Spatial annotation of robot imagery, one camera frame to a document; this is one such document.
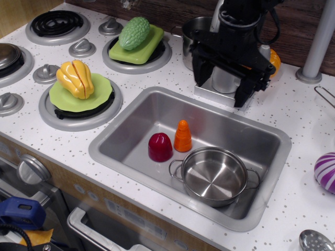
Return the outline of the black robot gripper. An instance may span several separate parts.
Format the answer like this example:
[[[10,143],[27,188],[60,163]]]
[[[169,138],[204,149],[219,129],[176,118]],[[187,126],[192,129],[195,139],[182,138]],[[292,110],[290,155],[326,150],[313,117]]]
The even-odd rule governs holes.
[[[234,95],[234,107],[266,89],[275,67],[258,50],[260,32],[267,13],[275,14],[276,1],[224,1],[217,14],[217,32],[195,30],[192,66],[201,87],[218,67],[241,78]]]

